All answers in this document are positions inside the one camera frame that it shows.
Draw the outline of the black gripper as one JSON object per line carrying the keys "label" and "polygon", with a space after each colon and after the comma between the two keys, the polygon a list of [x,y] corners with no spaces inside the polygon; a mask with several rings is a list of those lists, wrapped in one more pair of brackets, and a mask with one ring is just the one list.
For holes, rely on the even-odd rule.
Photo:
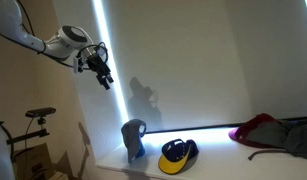
{"label": "black gripper", "polygon": [[110,86],[107,81],[113,83],[114,80],[110,74],[110,69],[107,66],[107,49],[103,46],[89,46],[83,51],[83,55],[86,58],[85,62],[89,69],[98,74],[96,78],[100,85],[102,85],[106,90],[109,90]]}

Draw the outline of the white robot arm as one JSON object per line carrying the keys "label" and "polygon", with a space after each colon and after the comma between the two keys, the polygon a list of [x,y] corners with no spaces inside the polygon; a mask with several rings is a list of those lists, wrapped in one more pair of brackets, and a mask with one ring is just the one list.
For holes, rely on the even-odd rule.
{"label": "white robot arm", "polygon": [[104,42],[95,44],[83,28],[70,25],[62,26],[49,40],[39,39],[25,31],[17,0],[0,0],[0,36],[70,67],[75,73],[85,69],[95,72],[106,90],[114,82]]}

